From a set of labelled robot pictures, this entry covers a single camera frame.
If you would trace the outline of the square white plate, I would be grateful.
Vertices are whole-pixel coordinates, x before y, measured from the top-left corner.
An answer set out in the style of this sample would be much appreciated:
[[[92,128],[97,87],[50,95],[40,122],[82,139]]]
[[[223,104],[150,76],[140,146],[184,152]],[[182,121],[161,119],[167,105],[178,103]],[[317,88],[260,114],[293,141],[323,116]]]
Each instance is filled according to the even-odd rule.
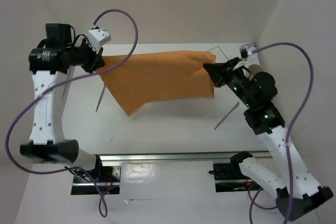
[[[226,56],[226,54],[223,52],[220,46],[211,48],[207,52],[210,52],[212,55],[215,56],[216,63],[225,63],[229,60],[229,58]]]

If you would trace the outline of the beige paper cup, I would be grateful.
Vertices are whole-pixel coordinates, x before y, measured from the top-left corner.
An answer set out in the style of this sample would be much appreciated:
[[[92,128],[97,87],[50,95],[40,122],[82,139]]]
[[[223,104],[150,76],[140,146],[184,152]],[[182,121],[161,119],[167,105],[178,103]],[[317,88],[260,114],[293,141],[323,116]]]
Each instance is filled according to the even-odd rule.
[[[257,73],[259,73],[259,72],[264,72],[264,71],[265,71],[264,68],[263,68],[262,66],[257,65],[257,64],[249,65],[248,70],[249,70],[249,73],[250,73],[250,75],[249,75],[249,79],[250,79],[250,80],[252,80],[253,77],[254,77]]]

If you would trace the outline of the silver fork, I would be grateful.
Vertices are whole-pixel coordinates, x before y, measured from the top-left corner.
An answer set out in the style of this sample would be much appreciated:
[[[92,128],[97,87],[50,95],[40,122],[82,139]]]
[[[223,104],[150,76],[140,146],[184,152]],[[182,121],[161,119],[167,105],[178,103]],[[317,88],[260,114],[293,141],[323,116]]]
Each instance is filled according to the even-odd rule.
[[[104,95],[105,90],[106,90],[106,86],[104,85],[103,88],[102,88],[102,90],[101,90],[101,93],[100,93],[98,102],[97,102],[97,106],[96,106],[96,109],[95,109],[95,113],[98,112],[98,109],[99,109],[99,106],[100,106],[100,104],[101,104],[101,101],[102,101],[102,98],[103,98],[103,95]]]

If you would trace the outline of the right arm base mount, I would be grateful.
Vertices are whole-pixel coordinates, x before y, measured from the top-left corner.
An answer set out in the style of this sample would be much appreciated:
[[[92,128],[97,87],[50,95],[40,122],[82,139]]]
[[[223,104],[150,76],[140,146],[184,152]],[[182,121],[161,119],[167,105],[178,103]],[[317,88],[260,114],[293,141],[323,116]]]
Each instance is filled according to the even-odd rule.
[[[213,164],[213,169],[208,173],[214,177],[217,193],[247,191],[249,187],[256,191],[260,188],[252,179],[236,173],[230,163]]]

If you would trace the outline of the orange cloth placemat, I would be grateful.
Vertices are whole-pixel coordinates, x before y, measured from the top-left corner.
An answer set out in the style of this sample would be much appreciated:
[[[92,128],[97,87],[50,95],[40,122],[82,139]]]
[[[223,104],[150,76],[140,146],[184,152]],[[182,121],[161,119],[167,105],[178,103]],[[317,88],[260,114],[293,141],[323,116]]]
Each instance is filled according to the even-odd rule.
[[[214,86],[204,69],[216,57],[206,51],[170,51],[124,56],[104,56],[100,77],[130,116],[146,103],[186,98],[213,98]]]

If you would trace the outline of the silver knife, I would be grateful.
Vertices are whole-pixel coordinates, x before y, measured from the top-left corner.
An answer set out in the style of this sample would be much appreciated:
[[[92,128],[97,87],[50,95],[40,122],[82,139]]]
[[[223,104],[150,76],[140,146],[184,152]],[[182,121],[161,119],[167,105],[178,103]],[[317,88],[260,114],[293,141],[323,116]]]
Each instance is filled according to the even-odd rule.
[[[240,102],[237,102],[231,110],[217,123],[217,125],[214,127],[214,130],[217,130],[218,127],[230,116],[232,112],[234,112],[239,107]]]

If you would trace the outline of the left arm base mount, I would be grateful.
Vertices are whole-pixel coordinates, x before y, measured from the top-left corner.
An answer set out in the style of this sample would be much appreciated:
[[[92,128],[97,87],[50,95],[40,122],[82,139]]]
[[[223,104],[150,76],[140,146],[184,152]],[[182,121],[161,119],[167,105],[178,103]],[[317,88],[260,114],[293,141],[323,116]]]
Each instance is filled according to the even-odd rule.
[[[93,181],[78,169],[71,169],[73,181],[71,186],[71,195],[97,195]],[[118,195],[120,193],[121,163],[103,165],[100,172],[90,171],[98,188],[103,194]]]

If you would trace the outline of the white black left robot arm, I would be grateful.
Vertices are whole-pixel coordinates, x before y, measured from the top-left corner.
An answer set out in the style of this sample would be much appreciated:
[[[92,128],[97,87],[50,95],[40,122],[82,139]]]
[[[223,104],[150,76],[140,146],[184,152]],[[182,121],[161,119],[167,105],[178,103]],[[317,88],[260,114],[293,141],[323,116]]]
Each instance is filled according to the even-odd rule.
[[[20,154],[36,161],[63,163],[85,169],[93,182],[101,180],[104,168],[95,154],[79,148],[78,141],[67,140],[62,128],[62,116],[71,79],[70,69],[81,66],[93,73],[104,66],[102,46],[111,40],[105,29],[93,26],[80,46],[69,24],[46,24],[46,38],[29,54],[29,69],[35,88],[33,128]]]

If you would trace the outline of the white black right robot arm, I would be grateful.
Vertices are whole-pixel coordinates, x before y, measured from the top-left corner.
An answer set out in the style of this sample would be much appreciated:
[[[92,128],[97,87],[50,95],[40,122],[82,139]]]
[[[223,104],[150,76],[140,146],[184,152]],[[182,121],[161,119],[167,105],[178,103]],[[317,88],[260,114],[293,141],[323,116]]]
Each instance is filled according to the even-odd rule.
[[[215,87],[228,86],[248,107],[244,112],[246,122],[265,144],[281,174],[260,165],[247,151],[231,157],[229,172],[235,178],[244,175],[254,180],[274,197],[285,219],[295,221],[331,199],[333,192],[314,178],[287,135],[285,121],[272,103],[277,94],[273,76],[261,71],[248,78],[245,67],[235,67],[238,62],[235,58],[226,63],[205,63],[203,67]]]

